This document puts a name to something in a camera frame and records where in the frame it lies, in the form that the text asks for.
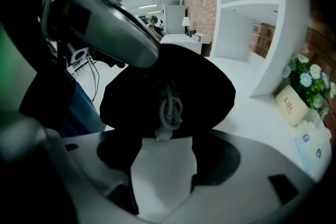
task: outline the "flower pot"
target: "flower pot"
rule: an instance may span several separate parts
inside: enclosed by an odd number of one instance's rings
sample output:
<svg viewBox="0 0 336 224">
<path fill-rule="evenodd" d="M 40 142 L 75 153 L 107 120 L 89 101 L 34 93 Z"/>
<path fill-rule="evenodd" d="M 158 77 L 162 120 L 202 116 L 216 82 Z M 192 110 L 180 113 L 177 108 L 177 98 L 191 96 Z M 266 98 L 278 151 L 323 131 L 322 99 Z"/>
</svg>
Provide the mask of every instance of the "flower pot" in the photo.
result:
<svg viewBox="0 0 336 224">
<path fill-rule="evenodd" d="M 275 100 L 282 116 L 291 126 L 296 126 L 309 112 L 309 108 L 291 85 L 286 86 Z"/>
</svg>

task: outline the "white flower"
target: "white flower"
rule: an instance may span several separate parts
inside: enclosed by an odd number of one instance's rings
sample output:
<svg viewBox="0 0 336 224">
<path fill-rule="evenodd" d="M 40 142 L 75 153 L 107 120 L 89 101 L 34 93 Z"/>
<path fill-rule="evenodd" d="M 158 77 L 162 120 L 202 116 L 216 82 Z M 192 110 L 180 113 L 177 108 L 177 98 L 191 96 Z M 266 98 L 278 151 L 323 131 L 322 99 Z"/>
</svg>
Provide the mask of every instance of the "white flower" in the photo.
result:
<svg viewBox="0 0 336 224">
<path fill-rule="evenodd" d="M 298 54 L 298 59 L 299 59 L 299 61 L 302 62 L 302 63 L 307 63 L 307 62 L 309 62 L 309 59 L 308 59 L 306 56 L 302 55 L 302 54 Z"/>
<path fill-rule="evenodd" d="M 319 79 L 321 77 L 321 68 L 318 65 L 311 65 L 310 74 L 314 79 Z"/>
<path fill-rule="evenodd" d="M 335 95 L 336 94 L 336 84 L 334 82 L 330 83 L 330 92 Z"/>
</svg>

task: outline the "black cable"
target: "black cable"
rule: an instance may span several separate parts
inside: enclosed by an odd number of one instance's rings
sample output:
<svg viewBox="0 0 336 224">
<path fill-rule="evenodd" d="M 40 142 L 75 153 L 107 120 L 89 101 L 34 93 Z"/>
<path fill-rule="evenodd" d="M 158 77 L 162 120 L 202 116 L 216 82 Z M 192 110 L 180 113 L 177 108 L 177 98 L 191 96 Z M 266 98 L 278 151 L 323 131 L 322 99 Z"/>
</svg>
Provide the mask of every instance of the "black cable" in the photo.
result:
<svg viewBox="0 0 336 224">
<path fill-rule="evenodd" d="M 92 69 L 92 66 L 91 66 L 91 60 L 90 60 L 90 58 L 89 57 L 87 57 L 87 60 L 88 60 L 88 65 L 89 65 L 89 67 L 90 67 L 90 70 L 91 70 L 91 73 L 92 73 L 92 77 L 93 77 L 93 83 L 95 84 L 94 85 L 94 96 L 93 96 L 93 99 L 91 100 L 92 102 L 95 100 L 95 98 L 96 98 L 96 95 L 97 95 L 97 88 L 96 88 L 96 75 L 95 75 L 95 73 L 94 73 L 94 71 L 93 71 L 93 69 Z"/>
<path fill-rule="evenodd" d="M 90 61 L 91 61 L 92 65 L 93 65 L 93 67 L 94 67 L 94 69 L 96 70 L 96 72 L 97 72 L 97 75 L 98 75 L 97 91 L 96 91 L 96 94 L 97 94 L 97 92 L 98 92 L 98 87 L 99 87 L 99 78 L 100 78 L 100 76 L 99 76 L 99 72 L 98 72 L 98 70 L 96 69 L 96 66 L 95 66 L 95 64 L 92 62 L 92 59 L 91 59 L 91 58 L 89 58 L 89 59 L 90 59 Z"/>
</svg>

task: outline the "white table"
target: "white table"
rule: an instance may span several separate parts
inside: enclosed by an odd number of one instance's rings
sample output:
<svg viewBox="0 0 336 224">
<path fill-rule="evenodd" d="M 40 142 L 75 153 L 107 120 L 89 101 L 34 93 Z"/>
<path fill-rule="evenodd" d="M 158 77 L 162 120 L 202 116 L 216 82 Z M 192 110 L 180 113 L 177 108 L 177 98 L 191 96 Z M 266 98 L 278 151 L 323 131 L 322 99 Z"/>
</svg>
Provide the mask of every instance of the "white table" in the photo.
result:
<svg viewBox="0 0 336 224">
<path fill-rule="evenodd" d="M 199 42 L 193 38 L 186 36 L 185 34 L 169 34 L 165 35 L 161 39 L 163 44 L 175 44 L 181 47 L 194 51 L 197 54 L 201 54 L 202 44 L 210 44 L 209 42 Z"/>
<path fill-rule="evenodd" d="M 207 57 L 207 59 L 227 75 L 236 89 L 234 107 L 214 129 L 267 144 L 305 170 L 294 141 L 295 128 L 289 126 L 282 117 L 274 97 L 271 94 L 248 97 L 246 87 L 237 75 L 238 72 L 245 70 L 241 71 L 241 66 L 237 66 L 235 60 L 219 57 Z"/>
</svg>

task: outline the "person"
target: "person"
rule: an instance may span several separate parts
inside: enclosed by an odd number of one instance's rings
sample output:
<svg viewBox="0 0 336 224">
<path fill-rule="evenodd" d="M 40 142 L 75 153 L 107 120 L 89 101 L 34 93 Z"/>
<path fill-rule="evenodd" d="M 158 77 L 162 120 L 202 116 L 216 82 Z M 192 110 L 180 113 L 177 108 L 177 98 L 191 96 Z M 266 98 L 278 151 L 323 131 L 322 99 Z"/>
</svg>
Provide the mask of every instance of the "person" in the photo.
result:
<svg viewBox="0 0 336 224">
<path fill-rule="evenodd" d="M 160 20 L 159 29 L 163 31 L 163 20 Z"/>
<path fill-rule="evenodd" d="M 148 27 L 152 30 L 154 36 L 157 37 L 159 40 L 161 40 L 163 37 L 163 34 L 161 30 L 157 26 L 155 26 L 155 24 L 158 23 L 157 17 L 156 16 L 149 17 L 148 22 L 149 22 Z"/>
<path fill-rule="evenodd" d="M 93 103 L 79 83 L 50 51 L 38 17 L 41 0 L 4 0 L 1 23 L 8 36 L 36 70 L 20 105 L 20 113 L 36 118 L 62 137 L 103 132 Z"/>
</svg>

